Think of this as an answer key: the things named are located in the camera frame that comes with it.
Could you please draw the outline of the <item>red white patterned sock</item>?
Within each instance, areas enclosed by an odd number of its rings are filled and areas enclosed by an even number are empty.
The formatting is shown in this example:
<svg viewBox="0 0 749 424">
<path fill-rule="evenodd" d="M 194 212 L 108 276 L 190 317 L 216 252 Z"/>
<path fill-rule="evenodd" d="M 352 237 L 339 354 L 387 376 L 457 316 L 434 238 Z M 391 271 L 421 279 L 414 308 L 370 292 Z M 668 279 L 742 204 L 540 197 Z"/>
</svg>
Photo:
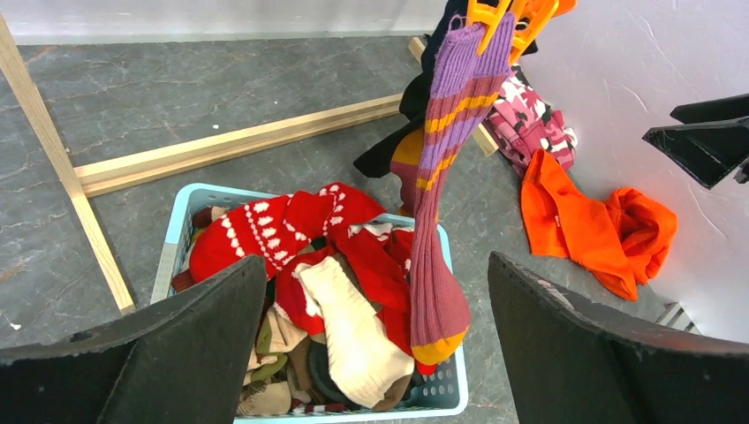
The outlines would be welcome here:
<svg viewBox="0 0 749 424">
<path fill-rule="evenodd" d="M 217 217 L 196 239 L 188 270 L 201 283 L 247 257 L 264 260 L 275 276 L 313 240 L 385 212 L 368 194 L 332 183 L 316 193 L 297 191 L 242 204 Z"/>
</svg>

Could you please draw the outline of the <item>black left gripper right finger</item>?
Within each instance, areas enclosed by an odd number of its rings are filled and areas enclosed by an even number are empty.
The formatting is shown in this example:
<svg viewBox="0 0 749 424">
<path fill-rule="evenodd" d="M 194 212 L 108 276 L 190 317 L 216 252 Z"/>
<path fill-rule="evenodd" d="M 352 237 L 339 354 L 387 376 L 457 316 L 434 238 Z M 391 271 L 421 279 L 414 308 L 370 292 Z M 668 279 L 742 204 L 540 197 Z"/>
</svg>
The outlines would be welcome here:
<svg viewBox="0 0 749 424">
<path fill-rule="evenodd" d="M 520 422 L 747 422 L 746 344 L 630 316 L 498 252 L 488 289 Z"/>
</svg>

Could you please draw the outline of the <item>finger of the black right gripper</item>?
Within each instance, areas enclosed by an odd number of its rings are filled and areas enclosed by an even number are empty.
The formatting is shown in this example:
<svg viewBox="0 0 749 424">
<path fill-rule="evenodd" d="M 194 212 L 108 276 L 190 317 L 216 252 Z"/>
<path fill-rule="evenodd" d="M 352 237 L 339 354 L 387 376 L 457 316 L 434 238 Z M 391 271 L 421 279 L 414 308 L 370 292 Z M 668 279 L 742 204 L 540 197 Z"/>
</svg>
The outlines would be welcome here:
<svg viewBox="0 0 749 424">
<path fill-rule="evenodd" d="M 728 176 L 748 183 L 747 94 L 678 105 L 670 116 L 677 125 L 652 127 L 643 141 L 707 189 Z"/>
</svg>

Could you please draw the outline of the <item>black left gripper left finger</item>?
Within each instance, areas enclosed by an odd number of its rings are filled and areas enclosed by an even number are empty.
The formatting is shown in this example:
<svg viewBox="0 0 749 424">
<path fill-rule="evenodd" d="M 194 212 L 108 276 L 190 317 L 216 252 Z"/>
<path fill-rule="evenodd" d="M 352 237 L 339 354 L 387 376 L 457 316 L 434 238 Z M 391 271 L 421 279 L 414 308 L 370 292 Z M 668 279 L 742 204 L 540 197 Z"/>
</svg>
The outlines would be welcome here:
<svg viewBox="0 0 749 424">
<path fill-rule="evenodd" d="M 113 322 L 4 348 L 2 422 L 232 422 L 266 282 L 250 256 Z"/>
</svg>

